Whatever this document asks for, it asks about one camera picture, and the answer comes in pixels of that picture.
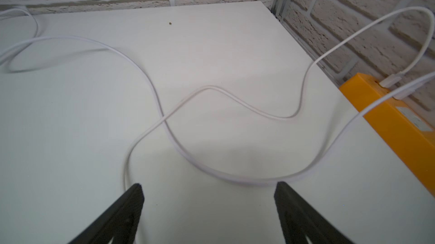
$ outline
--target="white table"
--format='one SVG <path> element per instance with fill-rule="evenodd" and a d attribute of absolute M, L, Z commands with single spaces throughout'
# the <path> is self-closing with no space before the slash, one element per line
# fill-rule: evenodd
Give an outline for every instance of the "white table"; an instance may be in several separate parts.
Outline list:
<path fill-rule="evenodd" d="M 36 18 L 42 35 L 85 36 L 131 56 L 165 111 L 214 84 L 269 113 L 290 114 L 311 61 L 261 2 Z M 33 26 L 28 17 L 0 21 L 0 49 L 30 37 Z M 125 151 L 157 120 L 150 90 L 124 59 L 73 40 L 31 45 L 1 67 L 0 88 L 0 243 L 67 243 L 122 194 Z M 318 67 L 304 99 L 299 116 L 278 122 L 206 92 L 169 124 L 213 168 L 280 176 L 305 167 L 356 114 Z M 161 128 L 135 149 L 131 171 L 145 196 L 141 243 L 284 242 L 275 187 L 204 174 Z M 364 120 L 291 187 L 356 243 L 435 238 L 435 199 Z"/>

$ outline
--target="label sticker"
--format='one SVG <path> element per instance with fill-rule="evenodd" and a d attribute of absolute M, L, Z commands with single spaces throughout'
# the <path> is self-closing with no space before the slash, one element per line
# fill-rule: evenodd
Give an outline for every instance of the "label sticker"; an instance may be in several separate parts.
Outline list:
<path fill-rule="evenodd" d="M 402 113 L 414 126 L 422 132 L 433 132 L 432 128 L 422 121 L 411 109 L 407 107 L 396 106 L 397 110 Z"/>

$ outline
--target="yellow power strip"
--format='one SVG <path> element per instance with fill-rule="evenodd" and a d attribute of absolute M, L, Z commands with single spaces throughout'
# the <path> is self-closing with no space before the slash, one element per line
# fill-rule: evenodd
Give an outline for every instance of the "yellow power strip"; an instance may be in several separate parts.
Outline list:
<path fill-rule="evenodd" d="M 370 75 L 357 73 L 340 91 L 362 111 L 390 91 Z M 403 101 L 393 98 L 364 118 L 435 197 L 435 131 Z"/>

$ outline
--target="charging cable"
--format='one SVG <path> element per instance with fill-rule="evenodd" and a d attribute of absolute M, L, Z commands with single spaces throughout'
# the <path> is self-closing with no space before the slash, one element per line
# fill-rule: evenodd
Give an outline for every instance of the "charging cable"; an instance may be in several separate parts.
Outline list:
<path fill-rule="evenodd" d="M 31 16 L 35 22 L 36 22 L 36 32 L 35 35 L 37 35 L 38 33 L 38 26 L 37 26 L 37 21 L 36 19 L 27 11 L 24 11 L 22 9 L 19 9 L 22 12 L 28 14 L 29 16 Z M 155 130 L 158 126 L 160 126 L 161 124 L 163 125 L 166 134 L 169 138 L 169 140 L 171 141 L 171 143 L 173 144 L 173 146 L 175 147 L 175 149 L 184 157 L 186 158 L 191 164 L 193 164 L 195 167 L 197 167 L 198 169 L 204 171 L 205 173 L 208 173 L 216 178 L 220 178 L 226 181 L 231 181 L 231 182 L 235 182 L 238 184 L 248 184 L 248 185 L 271 185 L 271 184 L 276 184 L 278 181 L 294 181 L 297 179 L 300 179 L 301 177 L 305 176 L 307 173 L 309 173 L 310 171 L 312 171 L 312 169 L 317 166 L 321 160 L 323 160 L 327 155 L 329 155 L 332 150 L 334 149 L 334 147 L 336 147 L 336 144 L 338 143 L 338 141 L 340 140 L 340 138 L 342 138 L 342 136 L 344 135 L 344 133 L 349 129 L 349 127 L 351 127 L 351 125 L 358 120 L 359 118 L 363 117 L 367 112 L 369 112 L 371 109 L 373 109 L 374 107 L 376 107 L 377 105 L 379 105 L 380 103 L 382 103 L 383 101 L 389 99 L 390 97 L 400 94 L 406 90 L 409 90 L 410 88 L 415 88 L 417 86 L 421 86 L 422 84 L 424 84 L 425 82 L 427 82 L 428 80 L 432 79 L 433 77 L 435 77 L 435 71 L 431 72 L 429 74 L 426 74 L 424 76 L 422 76 L 421 78 L 418 78 L 408 84 L 405 84 L 402 87 L 399 87 L 397 89 L 395 89 L 394 91 L 390 92 L 389 94 L 383 96 L 382 98 L 376 100 L 375 102 L 373 102 L 371 105 L 367 106 L 367 108 L 365 108 L 364 110 L 362 110 L 361 112 L 359 112 L 354 118 L 351 119 L 351 121 L 349 121 L 345 127 L 340 131 L 340 133 L 338 134 L 338 136 L 334 139 L 334 141 L 332 142 L 332 144 L 329 146 L 329 148 L 327 150 L 325 150 L 324 152 L 320 152 L 313 160 L 312 162 L 303 170 L 298 171 L 296 173 L 290 174 L 290 175 L 286 175 L 286 176 L 281 176 L 281 177 L 274 177 L 274 178 L 251 178 L 251 177 L 244 177 L 244 176 L 236 176 L 236 175 L 232 175 L 232 174 L 228 174 L 222 171 L 218 171 L 215 170 L 211 167 L 208 167 L 202 163 L 200 163 L 199 161 L 197 161 L 192 154 L 190 154 L 186 149 L 183 148 L 183 146 L 177 141 L 177 139 L 175 138 L 175 136 L 172 134 L 171 129 L 169 128 L 166 120 L 172 116 L 181 106 L 183 106 L 185 103 L 187 103 L 190 99 L 192 99 L 193 97 L 195 97 L 196 95 L 198 95 L 199 93 L 205 91 L 205 90 L 215 90 L 217 92 L 220 92 L 224 95 L 226 95 L 227 97 L 231 98 L 232 100 L 238 102 L 239 104 L 243 105 L 244 107 L 246 107 L 247 109 L 257 113 L 260 116 L 264 116 L 266 118 L 270 118 L 270 119 L 274 119 L 274 120 L 280 120 L 280 121 L 288 121 L 291 118 L 295 117 L 298 112 L 301 109 L 302 106 L 302 96 L 303 96 L 303 92 L 304 92 L 304 85 L 305 85 L 305 81 L 307 78 L 307 74 L 309 72 L 309 70 L 316 65 L 320 60 L 322 60 L 324 57 L 328 56 L 330 53 L 332 53 L 333 51 L 335 51 L 336 49 L 338 49 L 340 46 L 344 45 L 345 43 L 347 43 L 349 40 L 353 39 L 354 37 L 356 37 L 357 35 L 359 35 L 360 33 L 364 32 L 365 30 L 371 28 L 372 26 L 374 26 L 375 24 L 395 15 L 398 13 L 402 13 L 408 10 L 419 10 L 419 11 L 423 11 L 425 13 L 427 13 L 430 17 L 431 17 L 431 34 L 429 34 L 430 36 L 433 34 L 433 30 L 434 30 L 434 26 L 433 24 L 435 24 L 435 17 L 433 16 L 433 13 L 431 11 L 429 11 L 426 8 L 423 7 L 408 7 L 408 8 L 404 8 L 404 9 L 400 9 L 397 11 L 394 11 L 392 13 L 387 14 L 386 16 L 383 16 L 377 20 L 375 20 L 374 22 L 368 24 L 367 26 L 365 26 L 364 28 L 362 28 L 361 30 L 357 31 L 356 33 L 354 33 L 353 35 L 349 36 L 348 38 L 346 38 L 345 40 L 343 40 L 342 42 L 340 42 L 338 45 L 336 45 L 335 47 L 333 47 L 332 49 L 330 49 L 329 51 L 327 51 L 326 53 L 324 53 L 322 56 L 320 56 L 317 60 L 311 62 L 304 74 L 304 77 L 302 79 L 302 85 L 301 85 L 301 93 L 299 96 L 299 103 L 297 106 L 296 111 L 291 114 L 290 116 L 274 116 L 271 114 L 268 114 L 264 111 L 261 111 L 255 107 L 253 107 L 252 105 L 249 105 L 248 103 L 244 102 L 243 100 L 239 99 L 237 96 L 231 94 L 230 92 L 226 91 L 225 89 L 221 88 L 221 87 L 217 87 L 217 86 L 204 86 L 204 87 L 200 87 L 199 89 L 196 89 L 195 91 L 193 91 L 190 95 L 188 95 L 187 97 L 185 97 L 183 100 L 181 100 L 174 108 L 172 108 L 166 115 L 163 114 L 163 110 L 162 107 L 160 105 L 160 100 L 158 98 L 158 94 L 157 91 L 154 87 L 154 85 L 152 84 L 151 80 L 149 79 L 148 75 L 145 73 L 145 71 L 143 69 L 141 69 L 139 67 L 139 65 L 137 65 L 132 59 L 130 59 L 126 54 L 122 53 L 121 51 L 118 51 L 114 48 L 112 48 L 109 45 L 106 45 L 104 43 L 101 43 L 99 41 L 95 41 L 92 39 L 88 39 L 88 38 L 84 38 L 84 37 L 80 37 L 80 36 L 42 36 L 42 37 L 35 37 L 35 38 L 31 38 L 28 40 L 24 40 L 21 41 L 19 43 L 16 43 L 10 47 L 8 47 L 7 49 L 5 49 L 3 52 L 0 53 L 0 59 L 3 58 L 6 54 L 8 54 L 11 51 L 14 51 L 17 48 L 20 48 L 21 46 L 25 46 L 24 48 L 26 48 L 27 46 L 29 46 L 31 43 L 34 42 L 38 42 L 38 41 L 43 41 L 43 40 L 51 40 L 51 39 L 68 39 L 68 40 L 78 40 L 78 41 L 85 41 L 85 42 L 89 42 L 89 43 L 93 43 L 96 45 L 100 45 L 108 50 L 111 50 L 113 52 L 115 52 L 116 54 L 120 55 L 121 57 L 123 57 L 124 59 L 126 59 L 129 63 L 131 63 L 137 70 L 139 70 L 143 77 L 145 78 L 147 84 L 149 85 L 153 98 L 155 100 L 155 104 L 157 106 L 157 111 L 159 113 L 160 119 L 153 124 L 148 130 L 146 130 L 144 133 L 142 133 L 140 136 L 138 136 L 134 142 L 130 145 L 124 161 L 123 161 L 123 174 L 122 174 L 122 185 L 123 185 L 123 189 L 126 190 L 127 189 L 127 184 L 130 182 L 130 175 L 129 175 L 129 171 L 128 171 L 128 165 L 129 165 L 129 160 L 131 157 L 131 154 L 133 152 L 133 149 L 136 147 L 136 145 L 139 143 L 139 141 L 141 141 L 145 136 L 147 136 L 149 133 L 151 133 L 153 130 Z M 422 46 L 419 54 L 417 55 L 416 59 L 411 63 L 411 65 L 406 68 L 404 71 L 402 72 L 406 72 L 408 71 L 411 67 L 415 66 L 415 64 L 418 62 L 418 60 L 421 58 L 421 56 L 425 53 L 427 47 L 428 47 L 428 41 L 425 42 L 425 45 Z"/>
<path fill-rule="evenodd" d="M 15 7 L 15 8 L 10 8 L 10 9 L 7 9 L 7 10 L 4 10 L 4 11 L 1 11 L 1 12 L 0 12 L 0 16 L 7 15 L 8 13 L 12 13 L 12 12 L 23 12 L 23 13 L 25 13 L 26 15 L 30 16 L 30 17 L 33 19 L 33 21 L 35 22 L 35 33 L 33 34 L 32 37 L 36 37 L 36 36 L 39 34 L 39 24 L 38 24 L 38 21 L 36 20 L 36 18 L 35 18 L 34 16 L 32 16 L 32 14 L 31 14 L 29 11 L 26 11 L 26 10 L 24 10 L 24 9 L 21 9 L 21 8 L 17 8 L 17 7 Z M 17 56 L 20 52 L 24 51 L 24 50 L 25 50 L 29 45 L 30 45 L 30 44 L 25 45 L 25 46 L 22 47 L 20 50 L 16 51 L 14 54 L 12 54 L 10 57 L 11 57 L 11 58 L 14 58 L 14 57 Z"/>
<path fill-rule="evenodd" d="M 396 10 L 396 11 L 394 11 L 394 12 L 391 12 L 391 13 L 389 13 L 389 14 L 387 14 L 387 15 L 381 17 L 380 19 L 377 19 L 377 20 L 373 21 L 372 23 L 368 24 L 366 27 L 362 28 L 361 30 L 359 30 L 359 31 L 364 31 L 364 30 L 370 28 L 372 25 L 377 24 L 378 22 L 380 22 L 380 21 L 382 21 L 382 20 L 384 20 L 384 19 L 387 19 L 387 18 L 389 18 L 389 17 L 391 17 L 391 16 L 394 16 L 394 15 L 396 15 L 396 14 L 398 14 L 398 13 L 403 13 L 403 12 L 405 12 L 405 11 L 409 11 L 409 10 L 420 11 L 420 12 L 425 13 L 425 14 L 428 16 L 428 18 L 429 18 L 429 31 L 428 31 L 428 34 L 427 34 L 426 40 L 425 40 L 425 42 L 423 43 L 423 45 L 421 46 L 421 49 L 420 49 L 420 51 L 418 52 L 418 54 L 417 54 L 416 58 L 414 59 L 414 61 L 412 61 L 411 64 L 410 64 L 407 68 L 405 68 L 404 70 L 400 71 L 399 73 L 391 74 L 390 76 L 388 76 L 388 77 L 386 77 L 385 79 L 383 79 L 383 80 L 379 83 L 379 85 L 380 85 L 381 87 L 384 87 L 384 88 L 390 88 L 390 87 L 392 87 L 394 84 L 400 82 L 401 79 L 403 78 L 403 76 L 404 76 L 408 71 L 410 71 L 411 68 L 413 68 L 413 67 L 414 67 L 414 66 L 415 66 L 415 65 L 420 61 L 421 57 L 425 54 L 425 52 L 426 52 L 426 50 L 427 50 L 429 44 L 431 43 L 432 36 L 433 36 L 433 34 L 434 34 L 434 29 L 435 29 L 435 17 L 434 17 L 434 14 L 432 13 L 431 10 L 429 10 L 429 9 L 427 9 L 427 8 L 424 8 L 424 7 L 420 7 L 420 6 L 407 7 L 407 8 L 403 8 L 403 9 L 399 9 L 399 10 Z M 404 97 L 406 97 L 406 96 L 412 94 L 412 92 L 414 92 L 415 90 L 416 90 L 415 87 L 414 87 L 414 88 L 410 88 L 410 89 L 408 89 L 408 90 L 402 92 L 400 95 L 394 96 L 394 98 L 395 98 L 395 99 L 398 99 L 398 100 L 401 100 L 401 99 L 403 99 Z"/>

